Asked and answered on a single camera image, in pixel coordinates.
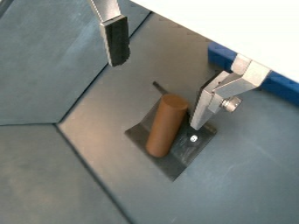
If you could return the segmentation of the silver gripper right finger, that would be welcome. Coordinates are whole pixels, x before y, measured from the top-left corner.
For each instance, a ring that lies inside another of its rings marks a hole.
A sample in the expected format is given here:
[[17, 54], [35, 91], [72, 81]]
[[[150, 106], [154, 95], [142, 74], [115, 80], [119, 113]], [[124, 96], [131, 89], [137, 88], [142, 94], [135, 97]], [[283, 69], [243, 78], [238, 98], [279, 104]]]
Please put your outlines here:
[[220, 109], [234, 112], [240, 104], [238, 95], [258, 88], [270, 72], [268, 67], [239, 54], [231, 65], [231, 73], [223, 71], [202, 88], [191, 126], [199, 130]]

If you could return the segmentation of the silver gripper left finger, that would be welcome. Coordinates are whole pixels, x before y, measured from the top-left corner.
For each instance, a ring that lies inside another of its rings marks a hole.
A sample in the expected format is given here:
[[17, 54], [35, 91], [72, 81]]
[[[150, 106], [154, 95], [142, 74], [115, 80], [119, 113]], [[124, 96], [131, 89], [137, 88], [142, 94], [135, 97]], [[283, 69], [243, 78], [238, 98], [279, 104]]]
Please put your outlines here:
[[97, 16], [108, 64], [112, 67], [120, 66], [129, 57], [127, 17], [120, 12], [117, 0], [88, 0], [88, 3]]

